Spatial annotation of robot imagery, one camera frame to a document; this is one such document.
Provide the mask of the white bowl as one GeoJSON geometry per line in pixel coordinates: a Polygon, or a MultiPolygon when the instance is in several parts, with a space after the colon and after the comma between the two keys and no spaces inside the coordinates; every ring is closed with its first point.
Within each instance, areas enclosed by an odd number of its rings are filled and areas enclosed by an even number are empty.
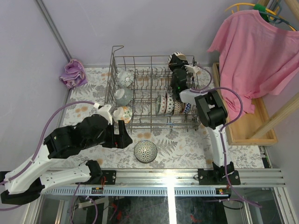
{"type": "Polygon", "coordinates": [[[172,114],[174,111],[174,98],[170,93],[166,93],[166,114],[172,114]]]}
{"type": "Polygon", "coordinates": [[[161,96],[161,106],[160,111],[162,114],[166,114],[167,110],[167,93],[164,96],[161,96]]]}

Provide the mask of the black patterned bowl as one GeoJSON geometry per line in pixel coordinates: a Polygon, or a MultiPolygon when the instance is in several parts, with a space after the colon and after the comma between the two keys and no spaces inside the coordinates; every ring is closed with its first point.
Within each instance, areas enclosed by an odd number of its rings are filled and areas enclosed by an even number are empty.
{"type": "Polygon", "coordinates": [[[157,153],[156,145],[149,140],[140,141],[134,147],[134,156],[141,163],[153,162],[157,157],[157,153]]]}

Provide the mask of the grey dotted bowl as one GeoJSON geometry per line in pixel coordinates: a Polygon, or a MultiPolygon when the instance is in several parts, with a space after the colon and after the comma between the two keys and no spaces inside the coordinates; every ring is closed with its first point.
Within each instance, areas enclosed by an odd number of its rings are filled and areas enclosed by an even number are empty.
{"type": "Polygon", "coordinates": [[[133,98],[133,91],[129,88],[118,89],[114,93],[114,97],[118,106],[126,106],[133,98]]]}

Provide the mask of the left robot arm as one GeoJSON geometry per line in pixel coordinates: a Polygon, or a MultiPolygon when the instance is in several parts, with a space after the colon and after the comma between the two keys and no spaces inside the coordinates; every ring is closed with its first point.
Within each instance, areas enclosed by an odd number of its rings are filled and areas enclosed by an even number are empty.
{"type": "Polygon", "coordinates": [[[97,184],[103,172],[97,161],[88,160],[85,164],[70,170],[48,172],[48,169],[82,150],[101,145],[105,148],[124,149],[132,144],[123,120],[118,121],[118,134],[114,125],[98,115],[86,117],[75,126],[55,129],[41,145],[35,159],[28,159],[13,171],[2,171],[5,191],[0,198],[3,204],[25,205],[36,200],[41,194],[56,187],[81,183],[97,184]]]}

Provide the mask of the brown lattice patterned bowl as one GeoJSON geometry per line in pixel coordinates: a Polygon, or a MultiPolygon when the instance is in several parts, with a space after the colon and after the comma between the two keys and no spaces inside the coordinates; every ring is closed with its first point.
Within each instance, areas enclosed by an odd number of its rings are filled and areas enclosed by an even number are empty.
{"type": "Polygon", "coordinates": [[[173,115],[179,115],[182,112],[183,108],[183,103],[175,100],[173,115]]]}

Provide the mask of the cream bowl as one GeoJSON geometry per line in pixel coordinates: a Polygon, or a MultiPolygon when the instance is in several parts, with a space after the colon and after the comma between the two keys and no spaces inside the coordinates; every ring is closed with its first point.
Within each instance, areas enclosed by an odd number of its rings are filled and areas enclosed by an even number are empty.
{"type": "Polygon", "coordinates": [[[169,55],[168,61],[167,61],[168,64],[171,62],[172,59],[176,59],[176,58],[178,58],[181,61],[186,61],[186,56],[183,53],[177,51],[177,52],[174,52],[171,55],[169,55]]]}

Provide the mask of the green diamond patterned bowl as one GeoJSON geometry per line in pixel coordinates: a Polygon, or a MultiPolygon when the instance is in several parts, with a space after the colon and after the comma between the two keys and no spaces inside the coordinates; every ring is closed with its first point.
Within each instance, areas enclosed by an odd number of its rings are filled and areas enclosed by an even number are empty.
{"type": "Polygon", "coordinates": [[[162,115],[161,111],[160,111],[160,106],[161,106],[161,96],[162,95],[158,95],[157,99],[156,99],[156,115],[162,115]]]}

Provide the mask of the blue zigzag bowl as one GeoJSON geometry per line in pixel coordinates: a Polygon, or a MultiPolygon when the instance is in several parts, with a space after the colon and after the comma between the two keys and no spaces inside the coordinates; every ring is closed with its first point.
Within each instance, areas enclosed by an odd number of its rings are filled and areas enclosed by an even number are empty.
{"type": "Polygon", "coordinates": [[[191,110],[191,106],[189,103],[184,103],[183,113],[188,113],[191,110]]]}

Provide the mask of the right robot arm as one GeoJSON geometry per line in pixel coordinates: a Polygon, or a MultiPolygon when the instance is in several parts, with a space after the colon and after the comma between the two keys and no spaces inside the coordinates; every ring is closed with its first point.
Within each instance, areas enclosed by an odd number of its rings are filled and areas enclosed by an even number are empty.
{"type": "Polygon", "coordinates": [[[172,71],[171,88],[174,98],[182,103],[196,106],[200,122],[207,128],[213,149],[213,170],[207,178],[218,184],[224,184],[234,172],[234,165],[226,155],[227,139],[225,123],[228,112],[217,89],[196,89],[194,75],[201,68],[194,62],[190,65],[185,55],[175,52],[168,58],[172,71]]]}

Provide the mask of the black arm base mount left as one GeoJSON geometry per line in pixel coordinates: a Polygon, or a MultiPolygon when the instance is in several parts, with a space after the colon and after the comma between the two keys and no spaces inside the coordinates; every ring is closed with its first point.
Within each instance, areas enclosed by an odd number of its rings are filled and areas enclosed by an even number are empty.
{"type": "Polygon", "coordinates": [[[116,183],[116,170],[103,170],[102,176],[100,178],[100,183],[102,186],[115,185],[116,183]]]}

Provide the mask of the yellow floral bowl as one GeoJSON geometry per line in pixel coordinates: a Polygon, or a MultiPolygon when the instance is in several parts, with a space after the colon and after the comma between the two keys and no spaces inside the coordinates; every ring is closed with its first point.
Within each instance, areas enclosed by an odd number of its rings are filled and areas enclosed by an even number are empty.
{"type": "Polygon", "coordinates": [[[128,106],[120,106],[113,112],[113,119],[116,123],[119,120],[123,120],[125,124],[128,124],[133,116],[133,111],[128,106]]]}

